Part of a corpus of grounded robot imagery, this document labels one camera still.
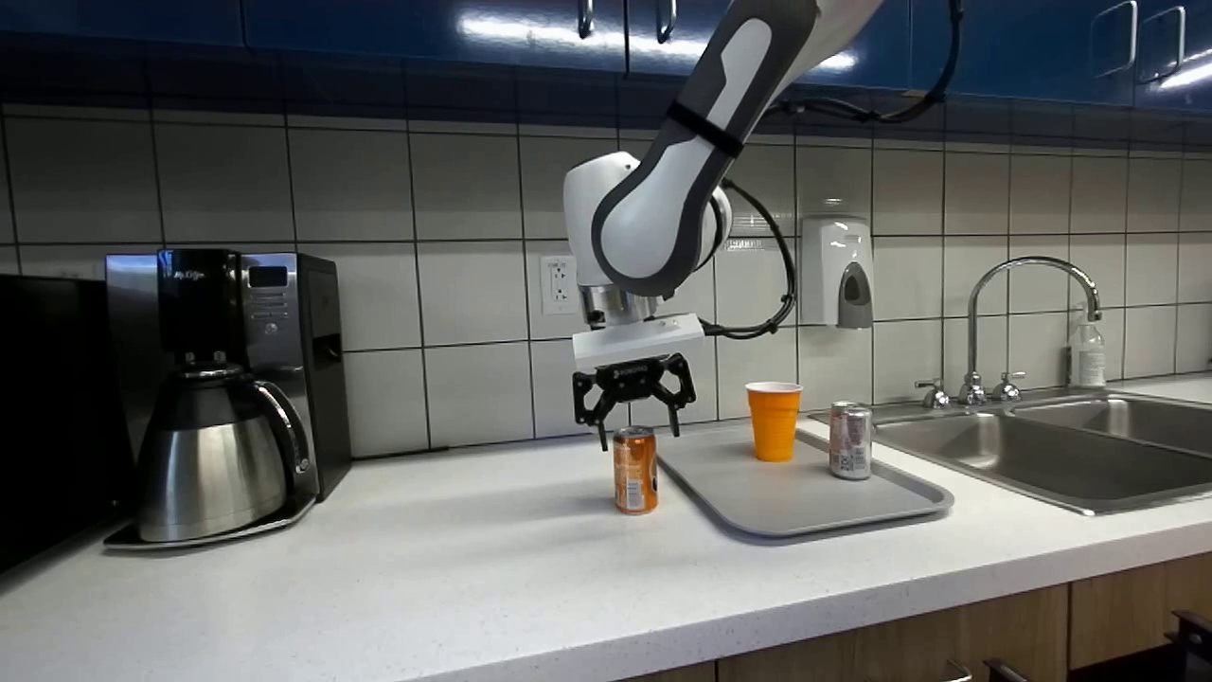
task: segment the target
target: can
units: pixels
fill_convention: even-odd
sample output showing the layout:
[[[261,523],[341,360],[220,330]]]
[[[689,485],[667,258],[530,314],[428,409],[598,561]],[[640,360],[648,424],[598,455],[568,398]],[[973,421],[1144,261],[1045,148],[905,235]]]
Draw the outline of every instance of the can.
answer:
[[[648,515],[659,504],[655,432],[648,424],[614,432],[614,504],[625,515]]]
[[[833,402],[829,409],[829,474],[871,477],[871,409],[860,402]]]

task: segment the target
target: backsplash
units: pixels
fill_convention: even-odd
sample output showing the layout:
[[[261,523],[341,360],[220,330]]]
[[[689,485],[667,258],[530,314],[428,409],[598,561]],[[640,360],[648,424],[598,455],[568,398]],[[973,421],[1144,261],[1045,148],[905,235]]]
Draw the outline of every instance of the backsplash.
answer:
[[[568,254],[561,174],[636,129],[538,129],[189,110],[4,110],[0,269],[102,277],[106,250],[299,246],[341,269],[356,455],[538,440],[572,424],[579,314],[545,311],[542,258]],[[689,352],[686,421],[742,417],[746,379],[799,375],[807,405],[958,386],[973,280],[1011,254],[1087,269],[1106,303],[1110,379],[1212,356],[1212,155],[754,136],[731,171],[795,235],[845,197],[875,235],[875,326],[716,341]],[[758,322],[784,288],[765,227],[735,239],[667,311]],[[981,375],[1057,386],[1068,307],[1053,269],[981,299]]]

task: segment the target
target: paper cup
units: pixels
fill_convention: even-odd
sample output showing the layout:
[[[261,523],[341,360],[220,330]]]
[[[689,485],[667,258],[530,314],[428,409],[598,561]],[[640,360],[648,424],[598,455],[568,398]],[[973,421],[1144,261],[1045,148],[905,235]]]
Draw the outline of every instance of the paper cup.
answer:
[[[799,383],[746,383],[746,394],[750,394],[750,424],[754,424],[754,458],[792,462],[795,421],[799,421]]]

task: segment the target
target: white countertop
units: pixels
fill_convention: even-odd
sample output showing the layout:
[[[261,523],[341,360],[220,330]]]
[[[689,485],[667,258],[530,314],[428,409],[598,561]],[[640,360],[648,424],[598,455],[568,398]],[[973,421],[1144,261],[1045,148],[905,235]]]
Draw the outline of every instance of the white countertop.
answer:
[[[1212,379],[1144,390],[1167,386],[1212,402]],[[951,515],[773,546],[674,485],[617,515],[595,440],[360,462],[280,534],[174,557],[95,542],[8,576],[0,678],[621,678],[1212,553],[1208,496],[1083,519],[875,458],[951,489]]]

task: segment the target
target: sink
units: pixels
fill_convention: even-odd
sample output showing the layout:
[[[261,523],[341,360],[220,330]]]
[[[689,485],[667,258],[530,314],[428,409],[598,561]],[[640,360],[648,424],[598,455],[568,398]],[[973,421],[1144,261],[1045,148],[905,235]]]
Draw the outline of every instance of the sink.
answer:
[[[1189,417],[1174,417],[1167,405],[1148,413],[1144,402],[1129,402],[1129,413],[1114,409],[1072,402],[909,417],[875,424],[875,440],[1079,515],[1151,508],[1212,489],[1212,455],[1170,447],[1193,432]]]
[[[1015,413],[1038,424],[1087,428],[1212,455],[1212,409],[1110,394],[1095,402],[1026,405]]]

